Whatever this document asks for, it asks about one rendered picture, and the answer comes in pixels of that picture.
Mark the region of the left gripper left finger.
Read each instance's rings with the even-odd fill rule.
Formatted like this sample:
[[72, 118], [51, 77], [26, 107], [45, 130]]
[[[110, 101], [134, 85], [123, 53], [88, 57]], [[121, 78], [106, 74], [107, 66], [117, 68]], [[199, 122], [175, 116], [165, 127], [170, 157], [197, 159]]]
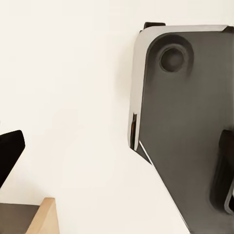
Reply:
[[21, 130], [0, 135], [0, 188], [25, 149]]

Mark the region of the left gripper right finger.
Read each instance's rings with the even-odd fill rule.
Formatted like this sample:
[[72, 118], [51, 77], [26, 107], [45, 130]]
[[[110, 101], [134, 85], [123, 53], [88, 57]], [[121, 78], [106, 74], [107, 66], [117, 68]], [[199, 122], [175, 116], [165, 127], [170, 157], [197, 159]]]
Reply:
[[234, 169], [234, 131], [223, 130], [218, 146]]

